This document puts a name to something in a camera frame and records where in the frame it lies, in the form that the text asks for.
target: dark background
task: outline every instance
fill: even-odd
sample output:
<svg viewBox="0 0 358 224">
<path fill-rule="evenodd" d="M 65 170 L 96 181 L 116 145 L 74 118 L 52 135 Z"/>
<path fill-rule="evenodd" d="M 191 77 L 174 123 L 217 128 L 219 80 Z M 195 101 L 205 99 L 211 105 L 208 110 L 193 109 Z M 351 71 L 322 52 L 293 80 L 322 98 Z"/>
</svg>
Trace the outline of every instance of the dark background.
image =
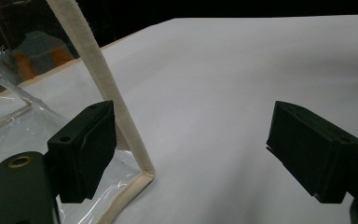
<svg viewBox="0 0 358 224">
<path fill-rule="evenodd" d="M 174 18 L 259 18 L 358 14 L 358 0 L 76 0 L 100 46 Z"/>
</svg>

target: white surface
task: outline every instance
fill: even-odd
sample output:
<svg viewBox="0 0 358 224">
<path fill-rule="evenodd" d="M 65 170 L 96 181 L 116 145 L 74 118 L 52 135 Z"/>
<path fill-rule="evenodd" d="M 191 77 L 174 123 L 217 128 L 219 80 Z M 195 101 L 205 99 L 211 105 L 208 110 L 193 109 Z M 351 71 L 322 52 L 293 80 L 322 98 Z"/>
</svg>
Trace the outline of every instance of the white surface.
<svg viewBox="0 0 358 224">
<path fill-rule="evenodd" d="M 104 55 L 157 170 L 115 223 L 350 223 L 265 142 L 277 100 L 358 137 L 358 16 L 172 20 Z"/>
</svg>

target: clear pouch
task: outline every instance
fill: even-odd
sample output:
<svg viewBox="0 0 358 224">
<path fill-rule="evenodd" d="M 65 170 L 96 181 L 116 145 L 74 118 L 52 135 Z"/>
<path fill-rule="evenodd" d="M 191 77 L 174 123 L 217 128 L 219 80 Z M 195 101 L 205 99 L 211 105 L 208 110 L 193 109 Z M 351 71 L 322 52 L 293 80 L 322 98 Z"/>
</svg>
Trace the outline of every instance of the clear pouch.
<svg viewBox="0 0 358 224">
<path fill-rule="evenodd" d="M 40 85 L 45 80 L 37 77 L 77 57 L 45 1 L 0 1 L 0 162 L 24 151 L 48 151 L 47 141 L 70 118 L 50 109 L 21 83 L 27 81 L 28 87 L 38 86 L 41 92 L 47 92 L 42 90 L 46 85 Z M 92 99 L 91 104 L 101 99 L 93 86 L 81 78 L 71 85 L 51 87 L 50 91 L 65 92 L 71 88 L 81 89 L 86 99 Z M 71 97 L 61 96 L 62 102 L 71 104 Z M 80 112 L 81 109 L 71 111 L 71 115 Z M 115 156 L 92 200 L 76 204 L 61 203 L 57 198 L 62 223 L 97 223 L 115 195 L 141 173 L 119 130 L 117 133 Z"/>
</svg>

